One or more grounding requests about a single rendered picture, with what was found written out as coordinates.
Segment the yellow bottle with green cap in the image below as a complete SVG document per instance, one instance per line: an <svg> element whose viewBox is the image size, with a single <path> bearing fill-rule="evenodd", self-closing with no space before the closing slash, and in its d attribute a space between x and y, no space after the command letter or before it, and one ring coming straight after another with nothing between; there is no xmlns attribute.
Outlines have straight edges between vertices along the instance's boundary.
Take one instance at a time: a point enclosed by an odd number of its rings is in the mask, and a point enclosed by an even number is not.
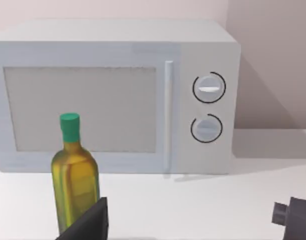
<svg viewBox="0 0 306 240"><path fill-rule="evenodd" d="M80 116L60 115L63 149L51 163L59 233L63 233L100 198L98 165L82 147Z"/></svg>

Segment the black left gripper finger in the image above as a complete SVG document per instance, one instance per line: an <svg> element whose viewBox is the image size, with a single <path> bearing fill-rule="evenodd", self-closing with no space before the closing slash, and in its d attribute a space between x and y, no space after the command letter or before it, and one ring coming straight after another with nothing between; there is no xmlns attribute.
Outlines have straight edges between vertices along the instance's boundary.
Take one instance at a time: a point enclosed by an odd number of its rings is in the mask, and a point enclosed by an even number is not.
<svg viewBox="0 0 306 240"><path fill-rule="evenodd" d="M55 240L108 240L108 232L108 203L101 197Z"/></svg>

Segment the pale microwave oven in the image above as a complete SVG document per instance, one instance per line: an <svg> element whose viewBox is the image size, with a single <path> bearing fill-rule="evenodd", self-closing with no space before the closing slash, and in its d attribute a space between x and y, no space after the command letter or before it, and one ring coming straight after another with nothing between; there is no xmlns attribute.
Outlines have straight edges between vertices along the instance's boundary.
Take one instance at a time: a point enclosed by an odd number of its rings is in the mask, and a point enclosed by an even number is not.
<svg viewBox="0 0 306 240"><path fill-rule="evenodd" d="M8 42L140 42L180 46L180 66L172 123L171 170L175 174L226 174L230 169L236 108L240 44L218 23L206 19L35 19L0 32ZM226 82L224 96L202 103L193 94L194 80L210 72ZM207 114L223 123L211 143L196 141L190 132L195 118Z"/></svg>

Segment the microwave knob with grey bar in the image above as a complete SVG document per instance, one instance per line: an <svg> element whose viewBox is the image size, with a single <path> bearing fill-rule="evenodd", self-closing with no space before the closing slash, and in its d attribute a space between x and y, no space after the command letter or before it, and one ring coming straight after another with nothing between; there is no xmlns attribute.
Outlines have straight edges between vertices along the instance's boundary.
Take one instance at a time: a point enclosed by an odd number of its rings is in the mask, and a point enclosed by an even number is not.
<svg viewBox="0 0 306 240"><path fill-rule="evenodd" d="M204 144L212 143L221 136L223 123L217 116L208 113L192 121L190 132L196 141Z"/></svg>

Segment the microwave door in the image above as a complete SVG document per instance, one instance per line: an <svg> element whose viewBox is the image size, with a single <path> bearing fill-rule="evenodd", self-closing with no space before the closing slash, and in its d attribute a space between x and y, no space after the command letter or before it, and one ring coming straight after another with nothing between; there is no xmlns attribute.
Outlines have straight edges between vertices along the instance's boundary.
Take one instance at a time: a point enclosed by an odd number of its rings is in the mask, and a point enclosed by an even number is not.
<svg viewBox="0 0 306 240"><path fill-rule="evenodd" d="M60 115L80 115L102 173L164 173L167 42L0 41L0 171L47 173L63 147Z"/></svg>

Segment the microwave knob with white bar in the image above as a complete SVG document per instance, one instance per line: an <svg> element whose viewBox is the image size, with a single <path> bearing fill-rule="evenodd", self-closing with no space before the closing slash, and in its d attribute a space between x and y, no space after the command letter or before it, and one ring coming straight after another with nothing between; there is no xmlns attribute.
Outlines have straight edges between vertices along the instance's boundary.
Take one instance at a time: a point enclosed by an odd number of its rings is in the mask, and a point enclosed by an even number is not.
<svg viewBox="0 0 306 240"><path fill-rule="evenodd" d="M194 80L192 91L198 101L212 104L224 96L226 82L220 74L210 72L208 75L199 76Z"/></svg>

